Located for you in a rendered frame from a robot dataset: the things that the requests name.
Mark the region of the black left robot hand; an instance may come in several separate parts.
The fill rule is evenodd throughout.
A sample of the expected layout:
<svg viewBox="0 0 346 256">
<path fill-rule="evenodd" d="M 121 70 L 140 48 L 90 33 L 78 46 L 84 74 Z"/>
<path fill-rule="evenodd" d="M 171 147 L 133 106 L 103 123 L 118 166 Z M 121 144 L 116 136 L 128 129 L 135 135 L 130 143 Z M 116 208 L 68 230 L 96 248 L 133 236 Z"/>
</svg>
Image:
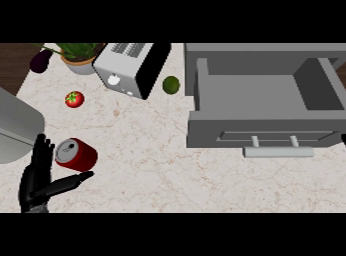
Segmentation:
<svg viewBox="0 0 346 256">
<path fill-rule="evenodd" d="M 31 162 L 23 169 L 17 189 L 17 202 L 22 213 L 38 205 L 47 205 L 48 199 L 54 195 L 73 190 L 82 181 L 93 176 L 93 172 L 87 171 L 51 180 L 53 149 L 54 145 L 45 135 L 38 134 L 32 146 Z"/>
</svg>

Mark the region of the red soda can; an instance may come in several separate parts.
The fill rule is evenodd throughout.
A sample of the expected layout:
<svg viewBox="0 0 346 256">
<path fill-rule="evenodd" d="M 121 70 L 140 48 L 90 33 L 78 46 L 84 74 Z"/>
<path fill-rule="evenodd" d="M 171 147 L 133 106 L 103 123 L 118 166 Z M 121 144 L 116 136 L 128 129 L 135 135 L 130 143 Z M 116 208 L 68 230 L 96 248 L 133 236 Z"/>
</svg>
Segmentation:
<svg viewBox="0 0 346 256">
<path fill-rule="evenodd" d="M 59 166 L 78 172 L 90 171 L 97 161 L 97 151 L 79 139 L 69 138 L 60 142 L 54 151 Z"/>
</svg>

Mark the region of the grey open drawer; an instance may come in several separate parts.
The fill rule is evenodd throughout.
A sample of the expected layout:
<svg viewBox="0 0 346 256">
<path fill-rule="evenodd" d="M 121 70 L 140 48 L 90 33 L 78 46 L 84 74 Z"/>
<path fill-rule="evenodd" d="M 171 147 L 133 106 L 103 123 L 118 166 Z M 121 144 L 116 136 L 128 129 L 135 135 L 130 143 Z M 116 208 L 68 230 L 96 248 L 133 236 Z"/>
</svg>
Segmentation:
<svg viewBox="0 0 346 256">
<path fill-rule="evenodd" d="M 196 60 L 195 110 L 189 113 L 186 146 L 329 147 L 346 133 L 346 89 L 329 60 L 304 61 L 291 75 L 211 75 Z"/>
</svg>

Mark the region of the grey drawer cabinet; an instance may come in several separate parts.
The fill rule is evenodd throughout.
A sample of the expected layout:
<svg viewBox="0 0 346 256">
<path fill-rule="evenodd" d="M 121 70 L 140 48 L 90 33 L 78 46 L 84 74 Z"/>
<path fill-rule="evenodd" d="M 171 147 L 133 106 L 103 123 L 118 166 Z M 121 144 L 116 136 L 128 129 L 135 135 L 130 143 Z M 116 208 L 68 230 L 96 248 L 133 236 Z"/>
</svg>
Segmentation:
<svg viewBox="0 0 346 256">
<path fill-rule="evenodd" d="M 346 62 L 346 43 L 184 43 L 184 94 L 193 95 L 196 60 L 212 75 L 291 75 L 308 58 Z"/>
</svg>

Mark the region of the grey rounded appliance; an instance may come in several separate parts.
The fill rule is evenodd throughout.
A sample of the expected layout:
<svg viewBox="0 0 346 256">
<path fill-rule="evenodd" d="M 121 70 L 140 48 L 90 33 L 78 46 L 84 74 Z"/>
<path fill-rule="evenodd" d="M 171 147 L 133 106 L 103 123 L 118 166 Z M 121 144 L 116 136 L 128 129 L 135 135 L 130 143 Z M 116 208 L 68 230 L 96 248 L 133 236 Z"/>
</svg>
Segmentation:
<svg viewBox="0 0 346 256">
<path fill-rule="evenodd" d="M 41 113 L 0 87 L 0 164 L 28 154 L 42 132 Z"/>
</svg>

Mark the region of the red tomato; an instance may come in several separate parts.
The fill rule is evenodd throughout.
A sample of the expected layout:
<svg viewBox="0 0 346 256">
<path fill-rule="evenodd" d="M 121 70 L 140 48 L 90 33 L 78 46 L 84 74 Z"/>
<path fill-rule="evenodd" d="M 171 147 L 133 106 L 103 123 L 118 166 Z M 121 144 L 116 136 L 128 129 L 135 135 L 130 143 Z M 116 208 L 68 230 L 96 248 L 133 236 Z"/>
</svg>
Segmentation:
<svg viewBox="0 0 346 256">
<path fill-rule="evenodd" d="M 84 95 L 78 91 L 72 91 L 66 94 L 65 96 L 65 105 L 69 108 L 76 108 L 82 105 L 84 103 Z"/>
</svg>

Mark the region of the dark purple eggplant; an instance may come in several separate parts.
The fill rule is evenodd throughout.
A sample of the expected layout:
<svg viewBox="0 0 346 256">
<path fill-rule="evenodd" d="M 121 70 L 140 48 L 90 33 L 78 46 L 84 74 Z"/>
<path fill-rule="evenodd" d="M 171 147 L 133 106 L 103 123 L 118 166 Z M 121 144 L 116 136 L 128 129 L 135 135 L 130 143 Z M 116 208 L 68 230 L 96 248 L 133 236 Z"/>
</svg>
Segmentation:
<svg viewBox="0 0 346 256">
<path fill-rule="evenodd" d="M 29 70 L 34 73 L 42 73 L 48 66 L 48 59 L 51 57 L 51 52 L 48 50 L 42 50 L 29 61 Z"/>
</svg>

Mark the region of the potted green plant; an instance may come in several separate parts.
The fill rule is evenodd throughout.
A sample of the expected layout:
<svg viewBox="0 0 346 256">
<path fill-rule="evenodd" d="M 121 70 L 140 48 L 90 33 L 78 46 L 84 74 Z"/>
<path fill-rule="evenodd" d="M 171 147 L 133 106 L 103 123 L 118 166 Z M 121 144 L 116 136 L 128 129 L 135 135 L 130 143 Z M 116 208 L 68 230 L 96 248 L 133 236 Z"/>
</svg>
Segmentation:
<svg viewBox="0 0 346 256">
<path fill-rule="evenodd" d="M 91 63 L 99 55 L 100 50 L 103 49 L 103 43 L 57 43 L 57 50 L 47 46 L 37 46 L 41 48 L 41 51 L 48 50 L 51 55 L 59 55 L 63 64 L 75 74 L 91 75 L 94 73 Z"/>
</svg>

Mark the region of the silver black toaster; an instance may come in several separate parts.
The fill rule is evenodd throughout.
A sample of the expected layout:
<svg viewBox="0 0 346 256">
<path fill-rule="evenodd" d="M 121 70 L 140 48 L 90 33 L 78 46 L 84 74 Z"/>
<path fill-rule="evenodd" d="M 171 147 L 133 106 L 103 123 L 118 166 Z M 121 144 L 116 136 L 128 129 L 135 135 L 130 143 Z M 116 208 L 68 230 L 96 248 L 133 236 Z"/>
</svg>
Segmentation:
<svg viewBox="0 0 346 256">
<path fill-rule="evenodd" d="M 169 50 L 169 43 L 106 43 L 91 64 L 104 87 L 146 100 Z"/>
</svg>

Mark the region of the green avocado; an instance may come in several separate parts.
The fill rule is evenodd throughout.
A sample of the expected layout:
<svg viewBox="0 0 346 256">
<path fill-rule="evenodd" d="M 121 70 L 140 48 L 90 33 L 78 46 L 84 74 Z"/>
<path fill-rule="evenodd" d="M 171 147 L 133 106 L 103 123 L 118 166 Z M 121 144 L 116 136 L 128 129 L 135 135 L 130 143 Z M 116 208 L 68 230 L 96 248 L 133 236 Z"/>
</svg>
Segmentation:
<svg viewBox="0 0 346 256">
<path fill-rule="evenodd" d="M 180 88 L 178 79 L 174 76 L 168 76 L 162 81 L 162 90 L 166 94 L 172 95 L 177 93 Z"/>
</svg>

